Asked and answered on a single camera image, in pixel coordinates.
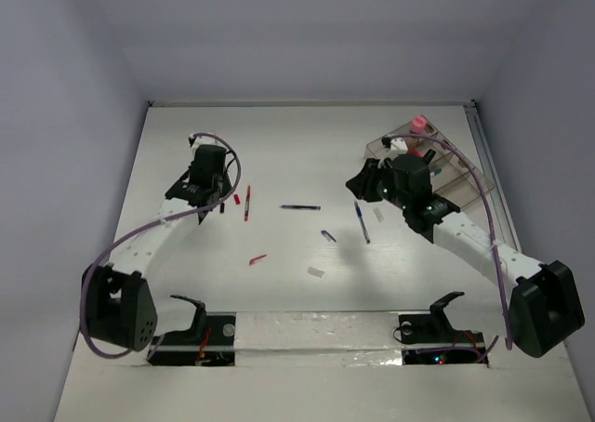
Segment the blue ballpoint pen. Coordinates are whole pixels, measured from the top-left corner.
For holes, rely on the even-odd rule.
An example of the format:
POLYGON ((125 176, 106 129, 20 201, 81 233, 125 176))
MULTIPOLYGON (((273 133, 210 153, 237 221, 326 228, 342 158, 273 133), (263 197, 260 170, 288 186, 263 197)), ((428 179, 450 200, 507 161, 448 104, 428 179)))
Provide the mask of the blue ballpoint pen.
POLYGON ((358 204, 357 201, 354 201, 354 209, 355 209, 355 213, 356 213, 356 216, 358 218, 360 227, 361 227, 362 232, 363 232, 364 240, 365 240, 366 244, 371 244, 371 239, 370 239, 370 236, 369 236, 369 232, 368 232, 368 230, 366 228, 366 225, 365 225, 365 222, 364 222, 363 212, 362 212, 362 209, 361 209, 361 207, 360 207, 360 205, 358 204))

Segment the red gel pen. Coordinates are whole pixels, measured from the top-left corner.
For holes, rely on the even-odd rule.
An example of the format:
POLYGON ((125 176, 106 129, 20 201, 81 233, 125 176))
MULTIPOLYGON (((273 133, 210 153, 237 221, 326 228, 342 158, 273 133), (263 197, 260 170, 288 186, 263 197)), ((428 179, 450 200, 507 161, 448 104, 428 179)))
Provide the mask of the red gel pen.
POLYGON ((251 200, 251 185, 248 184, 246 187, 246 195, 245 195, 244 222, 247 222, 249 220, 250 200, 251 200))

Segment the pink cap black highlighter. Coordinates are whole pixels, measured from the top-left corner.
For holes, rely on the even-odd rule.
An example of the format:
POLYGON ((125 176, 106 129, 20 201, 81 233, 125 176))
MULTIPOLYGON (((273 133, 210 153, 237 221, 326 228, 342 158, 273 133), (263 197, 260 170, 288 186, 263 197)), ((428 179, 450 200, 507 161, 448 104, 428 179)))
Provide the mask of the pink cap black highlighter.
POLYGON ((416 148, 409 148, 407 154, 415 155, 419 158, 423 158, 424 154, 418 151, 416 148))

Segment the orange cap black highlighter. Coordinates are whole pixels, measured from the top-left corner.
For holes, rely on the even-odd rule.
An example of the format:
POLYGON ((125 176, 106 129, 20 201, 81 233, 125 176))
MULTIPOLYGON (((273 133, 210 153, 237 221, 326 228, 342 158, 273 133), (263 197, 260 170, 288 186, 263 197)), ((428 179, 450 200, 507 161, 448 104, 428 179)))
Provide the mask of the orange cap black highlighter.
POLYGON ((435 157, 435 155, 436 155, 436 151, 435 151, 435 150, 432 150, 432 149, 429 149, 429 150, 427 150, 427 151, 426 151, 426 153, 423 155, 423 161, 424 161, 424 162, 425 162, 427 165, 429 165, 429 164, 432 162, 432 160, 433 160, 433 158, 435 157))

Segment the blue pen cap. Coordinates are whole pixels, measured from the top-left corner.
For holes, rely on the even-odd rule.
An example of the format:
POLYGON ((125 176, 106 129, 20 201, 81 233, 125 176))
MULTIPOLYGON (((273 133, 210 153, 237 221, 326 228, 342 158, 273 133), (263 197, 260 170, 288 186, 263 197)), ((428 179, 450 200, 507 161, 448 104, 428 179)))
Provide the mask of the blue pen cap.
POLYGON ((327 241, 332 242, 332 243, 337 242, 337 239, 330 232, 328 232, 326 230, 322 230, 321 234, 327 241))

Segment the pink cap sticker bottle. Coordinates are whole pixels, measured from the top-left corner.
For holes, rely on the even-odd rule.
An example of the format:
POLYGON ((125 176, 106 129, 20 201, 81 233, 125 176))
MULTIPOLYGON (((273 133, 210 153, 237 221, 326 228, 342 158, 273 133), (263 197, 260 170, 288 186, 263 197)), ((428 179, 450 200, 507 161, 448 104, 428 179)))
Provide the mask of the pink cap sticker bottle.
POLYGON ((423 115, 418 115, 413 118, 410 125, 410 137, 405 139, 405 143, 409 150, 415 150, 420 142, 417 138, 425 132, 428 121, 423 115))

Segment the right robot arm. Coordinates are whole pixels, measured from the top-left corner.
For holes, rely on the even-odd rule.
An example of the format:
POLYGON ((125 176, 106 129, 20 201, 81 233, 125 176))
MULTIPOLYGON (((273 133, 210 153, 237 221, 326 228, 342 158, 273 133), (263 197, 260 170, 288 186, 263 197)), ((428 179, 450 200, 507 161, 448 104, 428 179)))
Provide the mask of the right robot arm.
POLYGON ((396 206, 413 232, 492 282, 509 348, 541 358, 584 326, 571 269, 560 261, 547 264, 528 257, 499 242, 493 229, 483 231, 458 205, 433 190, 429 165, 422 158, 368 158, 346 187, 358 200, 396 206))

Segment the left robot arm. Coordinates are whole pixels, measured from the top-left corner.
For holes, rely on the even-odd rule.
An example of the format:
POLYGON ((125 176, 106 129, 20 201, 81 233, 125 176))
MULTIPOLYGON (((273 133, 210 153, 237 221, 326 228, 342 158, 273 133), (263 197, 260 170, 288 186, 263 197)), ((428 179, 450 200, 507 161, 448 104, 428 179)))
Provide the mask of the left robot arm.
POLYGON ((230 198, 239 180, 230 177, 236 151, 213 134, 190 139, 192 160, 166 191, 157 215, 121 236, 86 269, 81 284, 79 331, 103 359, 122 358, 179 337, 202 342, 208 334, 205 304, 182 294, 155 300, 159 271, 178 245, 230 198), (115 355, 100 342, 120 348, 115 355))

